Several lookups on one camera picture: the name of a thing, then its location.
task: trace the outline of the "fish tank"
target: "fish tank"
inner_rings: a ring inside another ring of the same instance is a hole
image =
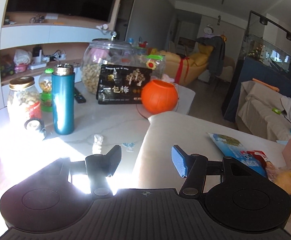
[[[238,61],[245,57],[260,61],[291,80],[291,55],[254,34],[243,40]]]

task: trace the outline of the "orange container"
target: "orange container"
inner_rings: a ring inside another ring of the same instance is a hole
[[[173,84],[152,80],[142,90],[142,104],[152,114],[171,111],[178,103],[178,92]]]

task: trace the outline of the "model bicycle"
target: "model bicycle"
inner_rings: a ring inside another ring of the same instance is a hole
[[[33,18],[30,19],[30,23],[43,23],[44,19],[44,16],[36,14]]]

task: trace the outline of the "yellow sofa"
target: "yellow sofa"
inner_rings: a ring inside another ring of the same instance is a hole
[[[157,54],[166,56],[164,73],[176,79],[179,70],[181,73],[179,85],[187,86],[207,69],[208,59],[212,50],[212,46],[199,44],[200,52],[194,53],[185,59],[181,59],[179,55],[164,50],[159,51]]]

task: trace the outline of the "ribbed black surface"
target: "ribbed black surface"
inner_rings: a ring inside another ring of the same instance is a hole
[[[243,234],[214,222],[196,200],[174,189],[124,189],[96,200],[79,222],[64,230],[32,234],[10,229],[1,240],[291,240],[284,230]]]

